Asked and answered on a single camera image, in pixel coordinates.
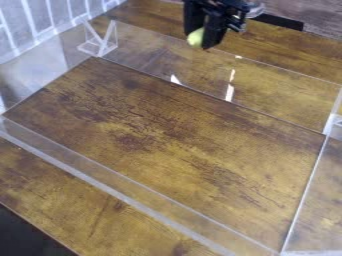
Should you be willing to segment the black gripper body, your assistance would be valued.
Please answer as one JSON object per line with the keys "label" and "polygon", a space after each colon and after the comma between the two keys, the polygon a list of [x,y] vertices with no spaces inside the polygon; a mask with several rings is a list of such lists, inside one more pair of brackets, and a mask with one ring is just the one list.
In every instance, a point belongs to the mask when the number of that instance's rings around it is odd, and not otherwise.
{"label": "black gripper body", "polygon": [[239,31],[247,19],[259,16],[259,2],[257,0],[182,0],[186,3],[198,3],[207,15],[220,14],[227,19],[227,29]]}

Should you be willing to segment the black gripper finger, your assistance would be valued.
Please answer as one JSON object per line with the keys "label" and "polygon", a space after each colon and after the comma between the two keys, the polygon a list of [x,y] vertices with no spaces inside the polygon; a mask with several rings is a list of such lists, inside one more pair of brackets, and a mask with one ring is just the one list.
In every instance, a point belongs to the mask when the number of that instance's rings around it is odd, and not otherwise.
{"label": "black gripper finger", "polygon": [[183,5],[183,28],[184,34],[190,35],[195,30],[203,27],[206,14],[198,3],[186,3]]}
{"label": "black gripper finger", "polygon": [[202,48],[210,49],[216,46],[227,32],[227,19],[225,15],[211,14],[206,16]]}

